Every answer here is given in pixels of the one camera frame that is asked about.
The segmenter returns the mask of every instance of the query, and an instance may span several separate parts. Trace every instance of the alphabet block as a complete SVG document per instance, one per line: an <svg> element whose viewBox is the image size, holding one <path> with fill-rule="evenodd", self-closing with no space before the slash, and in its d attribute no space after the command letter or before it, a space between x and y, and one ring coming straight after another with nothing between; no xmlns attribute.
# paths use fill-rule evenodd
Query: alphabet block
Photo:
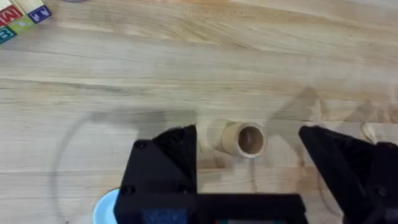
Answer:
<svg viewBox="0 0 398 224"><path fill-rule="evenodd" d="M17 34L24 32L34 26L34 22L29 18L28 15L24 15L16 21L10 23L8 26Z"/></svg>
<svg viewBox="0 0 398 224"><path fill-rule="evenodd" d="M15 37L17 34L9 27L0 28L0 44Z"/></svg>
<svg viewBox="0 0 398 224"><path fill-rule="evenodd" d="M12 23L23 16L23 13L14 5L10 5L0 11L0 27Z"/></svg>
<svg viewBox="0 0 398 224"><path fill-rule="evenodd" d="M39 8L37 8L29 13L29 17L35 23L39 23L50 16L51 16L51 12L47 6L40 6Z"/></svg>

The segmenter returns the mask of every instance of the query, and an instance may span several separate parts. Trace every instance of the cardboard tube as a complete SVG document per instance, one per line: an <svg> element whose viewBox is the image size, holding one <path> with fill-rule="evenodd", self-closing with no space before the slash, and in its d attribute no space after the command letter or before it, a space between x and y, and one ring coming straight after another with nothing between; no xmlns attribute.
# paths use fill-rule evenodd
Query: cardboard tube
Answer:
<svg viewBox="0 0 398 224"><path fill-rule="evenodd" d="M256 123L234 123L228 126L221 139L223 148L232 156L255 158L266 149L267 139Z"/></svg>

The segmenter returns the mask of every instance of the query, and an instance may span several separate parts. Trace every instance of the wooden block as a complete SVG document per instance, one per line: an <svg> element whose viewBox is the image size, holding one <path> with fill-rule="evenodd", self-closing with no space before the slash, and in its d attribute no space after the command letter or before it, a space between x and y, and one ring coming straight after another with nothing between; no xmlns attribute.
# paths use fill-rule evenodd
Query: wooden block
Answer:
<svg viewBox="0 0 398 224"><path fill-rule="evenodd" d="M28 15L24 15L16 21L10 23L8 26L16 33L20 34L27 29L30 29L34 26L34 22L29 18Z"/></svg>
<svg viewBox="0 0 398 224"><path fill-rule="evenodd" d="M26 14L28 14L44 5L44 3L41 0L11 0L11 1L14 4L18 5L19 7L21 7L21 9Z"/></svg>
<svg viewBox="0 0 398 224"><path fill-rule="evenodd" d="M12 5L6 6L0 11L0 27L12 23L14 20L22 17L24 14L16 6Z"/></svg>
<svg viewBox="0 0 398 224"><path fill-rule="evenodd" d="M40 6L39 8L30 12L28 15L35 23L39 23L44 19L50 17L51 12L47 6Z"/></svg>
<svg viewBox="0 0 398 224"><path fill-rule="evenodd" d="M8 26L0 28L0 44L15 37L17 34Z"/></svg>

